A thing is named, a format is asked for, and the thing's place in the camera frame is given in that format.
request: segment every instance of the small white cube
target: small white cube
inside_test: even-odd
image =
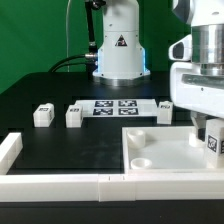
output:
[[[54,119],[54,105],[41,104],[33,113],[34,127],[49,127]]]
[[[160,102],[157,112],[157,124],[171,124],[173,116],[173,103]]]
[[[82,106],[70,105],[65,115],[67,128],[80,128],[82,126]]]
[[[212,119],[206,123],[205,159],[209,166],[224,167],[224,120]]]

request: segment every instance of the black surface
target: black surface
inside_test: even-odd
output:
[[[65,112],[76,99],[123,98],[169,100],[168,74],[122,88],[88,82],[81,73],[25,76],[0,95],[0,140],[9,131],[23,132],[24,148],[10,174],[122,173],[121,127],[155,126],[155,118],[89,118],[80,129],[66,129]],[[34,128],[32,113],[49,102],[55,122]],[[174,108],[172,125],[189,124],[189,113]],[[223,223],[223,207],[223,200],[0,203],[0,223],[213,224]]]
[[[23,133],[23,150],[8,174],[123,173],[122,127],[154,126],[155,117],[84,118],[81,128],[68,129],[65,113],[76,100],[169,99],[169,76],[134,87],[111,87],[88,81],[85,73],[29,74],[0,96],[0,136]],[[50,128],[34,128],[33,112],[53,103]]]

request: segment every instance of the white block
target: white block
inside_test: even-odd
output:
[[[160,102],[157,113],[158,124],[171,124],[173,115],[173,103],[169,101]]]
[[[54,119],[54,105],[41,104],[33,114],[35,127],[49,127]]]
[[[212,119],[206,123],[205,158],[209,167],[224,167],[224,120]]]
[[[21,133],[10,133],[0,145],[0,175],[5,175],[23,148]]]
[[[98,201],[98,175],[0,175],[0,202]]]
[[[99,175],[99,201],[134,201],[135,177]]]
[[[65,115],[66,127],[75,128],[82,126],[82,105],[70,105]]]

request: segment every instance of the green backdrop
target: green backdrop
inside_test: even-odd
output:
[[[70,55],[88,51],[84,2],[71,4]],[[24,75],[45,72],[66,57],[67,4],[68,0],[0,0],[0,93]],[[169,70],[168,47],[190,31],[172,14],[171,4],[171,0],[139,0],[140,42],[152,72]],[[94,12],[94,23],[100,46],[100,11]]]

